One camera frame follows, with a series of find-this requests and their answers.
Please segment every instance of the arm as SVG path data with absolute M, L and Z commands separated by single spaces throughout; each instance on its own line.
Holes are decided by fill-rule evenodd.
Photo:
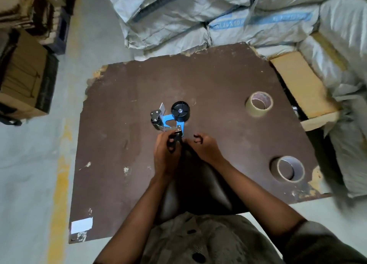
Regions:
M 171 133 L 158 135 L 154 148 L 155 175 L 126 220 L 100 252 L 95 264 L 134 263 L 143 253 L 163 192 L 181 155 L 179 142 L 174 153 L 168 151 L 167 140 Z
M 214 138 L 200 134 L 203 138 L 185 142 L 189 144 L 199 157 L 212 165 L 237 194 L 250 213 L 259 222 L 266 234 L 282 252 L 291 232 L 305 220 L 286 203 L 276 198 L 253 180 L 235 169 L 225 160 Z

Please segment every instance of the person's left hand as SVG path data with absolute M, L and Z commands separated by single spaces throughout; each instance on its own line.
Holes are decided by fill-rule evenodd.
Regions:
M 176 150 L 170 153 L 173 148 L 167 147 L 168 137 L 174 133 L 174 130 L 162 132 L 157 136 L 156 145 L 154 147 L 154 169 L 155 177 L 163 178 L 170 181 L 174 171 L 177 168 L 178 161 L 181 156 L 181 144 L 176 142 Z

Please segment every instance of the tape roll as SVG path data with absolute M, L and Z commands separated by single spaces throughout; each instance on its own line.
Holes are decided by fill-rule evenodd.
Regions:
M 293 175 L 290 179 L 287 179 L 282 174 L 282 161 L 287 162 L 289 165 L 291 165 L 293 169 Z M 305 167 L 298 159 L 292 156 L 283 156 L 275 159 L 271 163 L 270 171 L 273 174 L 274 178 L 280 182 L 298 183 L 305 177 Z
M 261 117 L 273 107 L 272 97 L 265 92 L 255 92 L 246 101 L 246 110 L 252 117 Z

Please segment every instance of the shirt button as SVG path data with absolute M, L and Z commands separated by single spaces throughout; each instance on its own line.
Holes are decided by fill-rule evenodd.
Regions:
M 205 256 L 203 256 L 201 253 L 198 253 L 198 252 L 195 252 L 192 255 L 192 259 L 194 259 L 198 263 L 205 263 L 205 261 L 206 261 Z

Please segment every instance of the shirt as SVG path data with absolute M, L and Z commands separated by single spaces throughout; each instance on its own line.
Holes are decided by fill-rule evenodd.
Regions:
M 290 236 L 282 259 L 241 215 L 186 212 L 151 230 L 140 263 L 367 264 L 367 258 L 316 222 L 306 221 Z

